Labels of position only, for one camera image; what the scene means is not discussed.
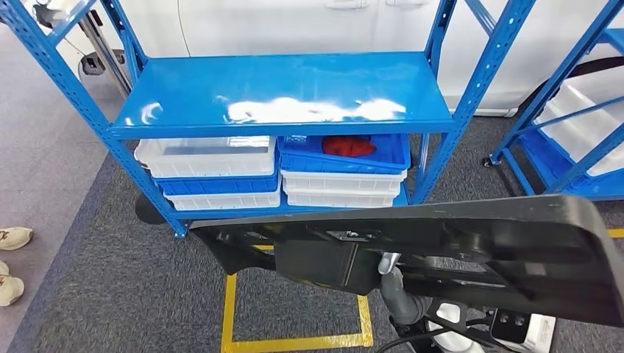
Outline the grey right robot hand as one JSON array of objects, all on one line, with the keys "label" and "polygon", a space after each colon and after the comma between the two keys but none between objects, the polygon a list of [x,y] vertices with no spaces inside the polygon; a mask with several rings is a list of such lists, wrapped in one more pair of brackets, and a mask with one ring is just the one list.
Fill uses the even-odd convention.
[{"label": "grey right robot hand", "polygon": [[403,274],[397,267],[400,254],[384,252],[378,264],[380,293],[391,317],[400,325],[412,325],[422,319],[433,299],[409,294],[403,283]]}]

